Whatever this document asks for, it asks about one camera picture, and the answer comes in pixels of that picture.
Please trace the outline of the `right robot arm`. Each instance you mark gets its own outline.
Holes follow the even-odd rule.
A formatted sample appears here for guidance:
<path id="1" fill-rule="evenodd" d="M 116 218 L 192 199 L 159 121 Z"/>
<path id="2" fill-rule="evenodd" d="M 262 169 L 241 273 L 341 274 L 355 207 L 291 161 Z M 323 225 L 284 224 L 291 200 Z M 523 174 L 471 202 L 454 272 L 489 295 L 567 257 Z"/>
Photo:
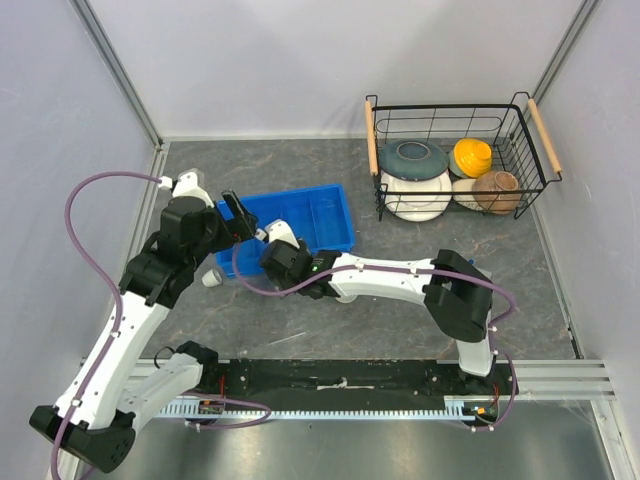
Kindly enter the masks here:
<path id="1" fill-rule="evenodd" d="M 490 280 L 452 250 L 441 249 L 434 259 L 392 261 L 334 250 L 312 254 L 304 246 L 276 240 L 262 253 L 260 266 L 281 291 L 328 272 L 299 290 L 313 299 L 380 296 L 420 305 L 456 343 L 460 386 L 477 394 L 494 381 L 494 354 L 488 339 L 493 303 L 493 292 L 487 287 Z"/>

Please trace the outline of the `blue plastic divided bin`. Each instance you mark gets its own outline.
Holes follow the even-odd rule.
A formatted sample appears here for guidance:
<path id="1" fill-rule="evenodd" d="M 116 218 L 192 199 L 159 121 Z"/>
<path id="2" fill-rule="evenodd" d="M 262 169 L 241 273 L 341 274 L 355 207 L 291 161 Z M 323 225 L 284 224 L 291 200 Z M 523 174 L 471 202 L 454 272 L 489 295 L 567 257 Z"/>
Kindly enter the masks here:
<path id="1" fill-rule="evenodd" d="M 312 253 L 318 250 L 350 252 L 355 246 L 355 228 L 341 184 L 320 185 L 240 198 L 244 207 L 266 226 L 275 220 L 289 224 L 296 237 L 301 237 Z M 238 255 L 238 267 L 243 276 L 263 273 L 259 258 L 266 244 L 254 239 L 243 243 Z M 215 254 L 218 268 L 228 278 L 234 278 L 232 249 Z"/>

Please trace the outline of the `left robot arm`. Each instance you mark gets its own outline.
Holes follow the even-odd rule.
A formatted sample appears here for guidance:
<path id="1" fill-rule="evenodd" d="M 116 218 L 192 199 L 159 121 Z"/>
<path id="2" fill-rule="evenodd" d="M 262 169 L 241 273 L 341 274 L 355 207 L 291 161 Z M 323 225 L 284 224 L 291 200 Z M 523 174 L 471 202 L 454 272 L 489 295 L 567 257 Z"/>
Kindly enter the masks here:
<path id="1" fill-rule="evenodd" d="M 120 282 L 108 284 L 115 305 L 87 360 L 56 402 L 36 407 L 29 419 L 52 442 L 53 465 L 66 452 L 110 473 L 162 408 L 183 393 L 218 385 L 217 353 L 187 341 L 137 387 L 126 387 L 145 345 L 204 260 L 254 238 L 256 217 L 234 192 L 222 196 L 231 218 L 202 189 L 174 192 L 159 228 L 128 261 Z"/>

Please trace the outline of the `small white crucible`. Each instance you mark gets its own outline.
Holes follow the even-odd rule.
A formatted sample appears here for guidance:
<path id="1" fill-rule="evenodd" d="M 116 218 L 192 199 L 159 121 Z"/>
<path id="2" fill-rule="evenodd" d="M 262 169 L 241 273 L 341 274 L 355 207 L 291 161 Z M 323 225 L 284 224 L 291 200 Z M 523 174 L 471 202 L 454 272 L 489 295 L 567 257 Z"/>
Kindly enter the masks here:
<path id="1" fill-rule="evenodd" d="M 201 281 L 202 281 L 202 284 L 207 288 L 215 288 L 217 286 L 220 286 L 223 283 L 221 274 L 215 269 L 211 269 L 207 271 L 202 276 Z"/>

